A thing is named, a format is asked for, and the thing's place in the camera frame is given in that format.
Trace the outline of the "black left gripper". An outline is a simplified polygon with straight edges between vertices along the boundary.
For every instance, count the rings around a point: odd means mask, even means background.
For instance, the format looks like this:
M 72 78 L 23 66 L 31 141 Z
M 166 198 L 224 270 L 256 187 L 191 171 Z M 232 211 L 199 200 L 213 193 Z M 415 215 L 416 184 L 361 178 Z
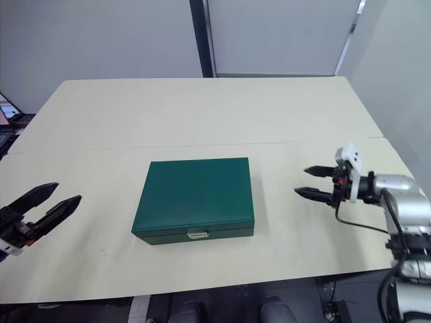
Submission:
M 24 214 L 48 199 L 58 185 L 58 182 L 51 182 L 36 186 L 1 209 L 2 250 L 21 250 L 24 246 L 31 246 L 74 213 L 81 195 L 61 201 L 33 225 L 23 222 Z

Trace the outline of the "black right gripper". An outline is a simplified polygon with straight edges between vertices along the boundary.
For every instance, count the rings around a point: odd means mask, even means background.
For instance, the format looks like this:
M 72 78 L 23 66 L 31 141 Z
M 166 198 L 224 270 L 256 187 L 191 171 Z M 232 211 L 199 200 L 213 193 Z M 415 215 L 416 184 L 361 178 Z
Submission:
M 308 167 L 304 169 L 304 172 L 307 174 L 321 178 L 333 177 L 333 194 L 311 187 L 295 188 L 294 192 L 305 199 L 325 203 L 326 205 L 333 206 L 334 209 L 338 209 L 341 202 L 350 198 L 352 184 L 350 180 L 351 170 L 352 166 L 348 161 L 343 161 L 335 168 L 329 166 Z

